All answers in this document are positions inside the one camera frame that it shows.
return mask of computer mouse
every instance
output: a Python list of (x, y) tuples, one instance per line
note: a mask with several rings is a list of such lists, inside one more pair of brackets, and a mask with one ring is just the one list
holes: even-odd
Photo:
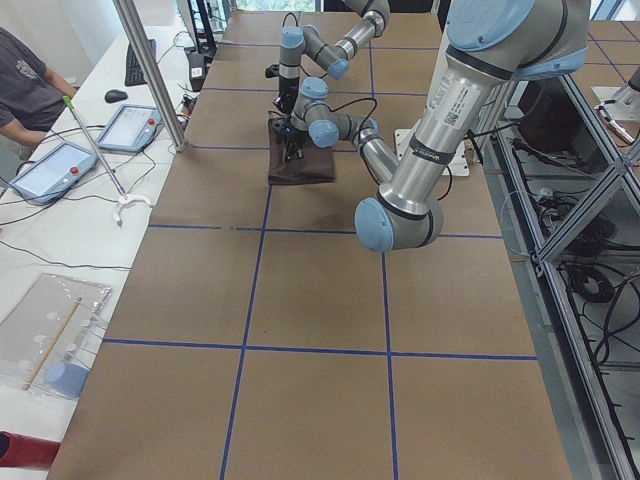
[(121, 102), (127, 98), (129, 98), (129, 95), (127, 95), (127, 92), (123, 92), (122, 90), (109, 90), (104, 94), (104, 101), (107, 103)]

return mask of gray robot arm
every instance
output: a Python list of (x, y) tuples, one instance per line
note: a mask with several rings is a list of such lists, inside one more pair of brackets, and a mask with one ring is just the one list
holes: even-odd
[(307, 55), (333, 78), (343, 77), (349, 62), (373, 38), (379, 37), (389, 24), (387, 0), (343, 0), (344, 4), (362, 17), (335, 45), (329, 45), (312, 25), (283, 27), (280, 39), (280, 61), (265, 72), (267, 77), (279, 78), (279, 95), (274, 105), (289, 114), (298, 96), (300, 65)]
[[(585, 60), (588, 0), (455, 0), (448, 18), (447, 70), (400, 162), (375, 128), (358, 129), (352, 142), (376, 172), (376, 198), (356, 210), (360, 240), (374, 251), (413, 248), (433, 241), (442, 212), (432, 190), (491, 90), (509, 80), (536, 80), (577, 70)], [(309, 98), (296, 105), (298, 119), (317, 133), (319, 146), (335, 138)]]

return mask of white table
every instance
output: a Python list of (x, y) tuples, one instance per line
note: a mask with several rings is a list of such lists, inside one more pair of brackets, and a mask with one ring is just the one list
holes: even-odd
[[(156, 58), (169, 49), (174, 42), (178, 27), (147, 27), (147, 36), (157, 42)], [(188, 42), (187, 35), (177, 38), (179, 45)], [(125, 54), (128, 46), (122, 35), (113, 43), (100, 60), (74, 99), (74, 105), (86, 125), (104, 125), (121, 104), (154, 105), (149, 88), (145, 86), (124, 87)], [(169, 50), (160, 62), (160, 71), (167, 85), (174, 105), (178, 106), (188, 85), (188, 64), (182, 48)], [(107, 104), (104, 94), (110, 89), (125, 90), (129, 98), (124, 102)], [(56, 132), (76, 128), (77, 124), (65, 111), (53, 127)], [(89, 143), (81, 132), (63, 135), (67, 140), (89, 148)], [(45, 141), (34, 153), (33, 160), (52, 150), (61, 140)], [(156, 162), (156, 167), (135, 187), (133, 193), (148, 196), (156, 202), (162, 185), (173, 161), (174, 149), (166, 130), (163, 130), (146, 149), (146, 153)], [(144, 155), (132, 159), (123, 155), (107, 155), (116, 175), (125, 189), (149, 168), (151, 161)], [(82, 181), (91, 180), (74, 190), (72, 198), (100, 195), (116, 200), (117, 191), (103, 167), (96, 169)], [(20, 200), (12, 191), (7, 191), (0, 199), (0, 223), (22, 218), (33, 213), (38, 207), (26, 203), (2, 205)], [(122, 212), (123, 225), (116, 226), (112, 212), (114, 204), (100, 199), (85, 199), (78, 202), (61, 200), (53, 207), (20, 223), (2, 227), (0, 239), (16, 247), (30, 250), (52, 261), (67, 264), (121, 265), (130, 267), (144, 232), (151, 208), (144, 203), (133, 203)], [(98, 282), (112, 287), (112, 294), (102, 310), (101, 316), (108, 320), (122, 292), (128, 272), (112, 269), (90, 269), (47, 265), (22, 252), (0, 245), (0, 321), (20, 301), (28, 288), (41, 273), (54, 273), (82, 280)], [(61, 440), (75, 408), (70, 400), (43, 397), (10, 389), (1, 384), (0, 378), (0, 430), (25, 435)], [(20, 469), (2, 469), (3, 480), (32, 480), (46, 477), (46, 472)]]

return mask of keyboard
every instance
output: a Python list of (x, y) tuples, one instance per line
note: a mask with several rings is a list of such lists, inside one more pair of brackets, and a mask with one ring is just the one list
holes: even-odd
[[(149, 47), (153, 52), (153, 58), (156, 56), (156, 41), (149, 39)], [(140, 62), (136, 58), (136, 54), (133, 53), (133, 47), (129, 44), (127, 48), (127, 63), (125, 65), (124, 86), (135, 87), (136, 85), (144, 85), (147, 81), (144, 79), (144, 72), (140, 66)]]

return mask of red cylinder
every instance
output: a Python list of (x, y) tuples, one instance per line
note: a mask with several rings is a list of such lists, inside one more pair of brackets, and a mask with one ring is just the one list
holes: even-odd
[(0, 432), (0, 467), (49, 470), (60, 443)]

